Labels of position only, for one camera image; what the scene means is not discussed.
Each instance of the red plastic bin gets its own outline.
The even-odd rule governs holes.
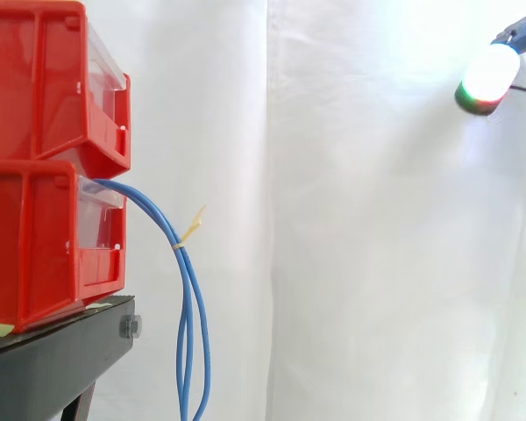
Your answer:
[[[82,4],[0,1],[0,160],[111,178],[130,168],[130,125],[130,80]]]
[[[71,163],[0,161],[0,324],[23,332],[123,288],[125,205]]]

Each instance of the clear plastic lid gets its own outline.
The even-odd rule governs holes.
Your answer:
[[[117,249],[111,241],[113,212],[123,209],[124,196],[80,176],[78,241],[81,248]]]
[[[88,24],[89,90],[94,101],[115,119],[115,92],[126,89],[126,79],[92,25]]]

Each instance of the cable tie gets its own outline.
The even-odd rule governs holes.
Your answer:
[[[187,239],[189,238],[189,236],[195,232],[196,230],[199,229],[199,227],[203,224],[202,220],[201,220],[201,215],[203,214],[204,210],[207,209],[207,205],[205,204],[201,210],[199,211],[199,213],[196,214],[196,217],[195,219],[193,219],[193,224],[191,224],[191,226],[189,227],[189,229],[187,230],[187,232],[185,232],[185,235],[183,235],[183,237],[181,238],[181,243],[179,244],[176,244],[174,246],[174,250],[177,250],[178,248],[182,248],[184,247],[184,243],[185,241],[187,241]]]

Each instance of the white backdrop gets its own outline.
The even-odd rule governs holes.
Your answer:
[[[526,420],[526,96],[490,118],[452,98],[526,1],[87,3],[132,78],[123,181],[182,230],[209,206],[205,419]],[[181,281],[128,226],[144,333],[90,420],[178,419]]]

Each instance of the metal bolt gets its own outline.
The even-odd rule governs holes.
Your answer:
[[[142,332],[142,317],[139,315],[126,316],[123,322],[124,337],[128,339],[136,339]]]

